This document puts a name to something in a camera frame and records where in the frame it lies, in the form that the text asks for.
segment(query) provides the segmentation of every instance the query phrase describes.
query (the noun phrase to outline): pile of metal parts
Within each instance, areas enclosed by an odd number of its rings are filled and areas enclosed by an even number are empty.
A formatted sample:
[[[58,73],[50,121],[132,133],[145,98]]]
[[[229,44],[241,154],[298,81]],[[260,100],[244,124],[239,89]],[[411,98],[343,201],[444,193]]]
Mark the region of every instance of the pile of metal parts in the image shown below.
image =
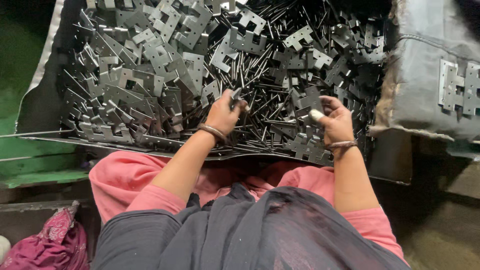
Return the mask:
[[[227,89],[249,103],[211,156],[274,154],[331,165],[308,112],[320,95],[352,111],[366,154],[384,58],[384,21],[329,1],[86,0],[62,66],[60,120],[81,139],[175,152]]]
[[[438,105],[459,117],[480,115],[480,65],[468,62],[465,76],[459,74],[458,64],[440,60]]]

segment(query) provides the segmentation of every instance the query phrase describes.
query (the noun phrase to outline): metal bracelet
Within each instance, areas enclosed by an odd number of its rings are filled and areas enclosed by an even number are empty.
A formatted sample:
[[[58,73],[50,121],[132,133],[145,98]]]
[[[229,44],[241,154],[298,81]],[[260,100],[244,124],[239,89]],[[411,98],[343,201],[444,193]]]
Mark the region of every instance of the metal bracelet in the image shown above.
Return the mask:
[[[353,146],[358,146],[358,142],[357,141],[343,141],[343,142],[336,142],[336,143],[332,143],[332,144],[329,144],[329,145],[325,145],[327,149],[330,149],[330,150],[333,150],[333,149],[337,149],[337,148],[350,148],[350,147],[353,147]]]
[[[228,142],[227,136],[225,136],[221,131],[204,123],[200,123],[197,127],[197,130],[207,131],[208,133],[212,134],[217,141],[223,142],[224,144],[227,144]]]

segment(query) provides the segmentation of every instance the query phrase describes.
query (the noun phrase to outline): left hand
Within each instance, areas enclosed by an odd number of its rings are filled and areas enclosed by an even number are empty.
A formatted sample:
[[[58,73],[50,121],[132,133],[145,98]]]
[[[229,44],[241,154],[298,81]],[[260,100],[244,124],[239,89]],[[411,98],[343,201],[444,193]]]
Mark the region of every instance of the left hand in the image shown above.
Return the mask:
[[[228,135],[237,123],[240,113],[245,110],[247,102],[241,100],[237,102],[233,110],[230,110],[230,101],[233,91],[227,89],[222,97],[215,101],[207,116],[206,125],[218,129],[225,136]]]

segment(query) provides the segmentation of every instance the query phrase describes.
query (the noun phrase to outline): person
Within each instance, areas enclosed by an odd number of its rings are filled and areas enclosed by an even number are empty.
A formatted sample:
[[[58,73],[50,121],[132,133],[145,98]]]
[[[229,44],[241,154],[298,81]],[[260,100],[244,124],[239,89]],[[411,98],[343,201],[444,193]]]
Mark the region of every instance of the person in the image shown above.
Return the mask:
[[[223,135],[226,90],[205,125]],[[354,141],[350,111],[322,96],[327,145]],[[335,148],[334,167],[281,161],[203,168],[218,135],[200,129],[171,158],[118,151],[90,172],[102,221],[94,269],[409,269],[360,150]]]

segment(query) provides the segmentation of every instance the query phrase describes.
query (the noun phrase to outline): forearm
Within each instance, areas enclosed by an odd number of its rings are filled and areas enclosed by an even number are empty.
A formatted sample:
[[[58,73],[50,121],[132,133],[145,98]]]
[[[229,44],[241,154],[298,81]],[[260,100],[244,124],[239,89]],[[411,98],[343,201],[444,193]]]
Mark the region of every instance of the forearm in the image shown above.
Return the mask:
[[[198,173],[210,150],[215,146],[215,137],[199,130],[178,150],[152,184],[188,201]]]
[[[334,152],[335,209],[350,212],[379,207],[370,179],[357,147]]]

